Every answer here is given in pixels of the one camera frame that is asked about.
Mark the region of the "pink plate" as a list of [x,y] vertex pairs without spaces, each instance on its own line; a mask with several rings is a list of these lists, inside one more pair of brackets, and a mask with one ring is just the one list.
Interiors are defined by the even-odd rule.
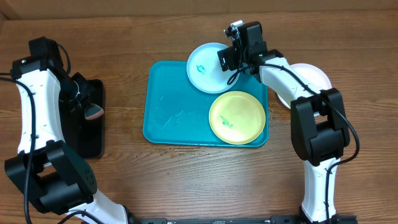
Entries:
[[[299,80],[309,85],[309,88],[316,93],[320,90],[328,90],[332,87],[331,81],[324,71],[314,65],[307,63],[296,63],[290,65],[289,70],[298,76]],[[288,72],[273,68],[273,72],[277,72],[279,76],[279,89],[284,87],[283,95],[278,93],[279,100],[290,109],[290,102],[299,97],[309,97],[312,94],[307,91],[291,74]]]

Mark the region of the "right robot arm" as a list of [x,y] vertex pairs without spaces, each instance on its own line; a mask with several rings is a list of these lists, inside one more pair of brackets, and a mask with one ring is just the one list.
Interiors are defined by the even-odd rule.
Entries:
[[222,71],[253,76],[290,106],[291,141],[304,164],[300,223],[342,223],[333,204],[336,170],[350,142],[341,93],[312,83],[278,50],[269,50],[260,22],[233,22],[225,35],[232,45],[218,51]]

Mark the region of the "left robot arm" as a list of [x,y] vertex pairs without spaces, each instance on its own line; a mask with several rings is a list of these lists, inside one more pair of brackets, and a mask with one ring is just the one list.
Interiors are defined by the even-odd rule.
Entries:
[[52,39],[31,40],[29,49],[8,78],[21,97],[22,133],[17,155],[4,163],[24,208],[83,223],[135,223],[98,189],[87,162],[104,154],[103,82],[72,73],[66,50]]

